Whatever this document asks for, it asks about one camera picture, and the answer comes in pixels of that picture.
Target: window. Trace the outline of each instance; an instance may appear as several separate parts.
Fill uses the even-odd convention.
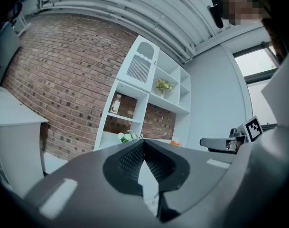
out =
[[[253,115],[258,117],[261,125],[276,124],[274,114],[261,93],[279,66],[274,47],[262,42],[234,56],[248,85]]]

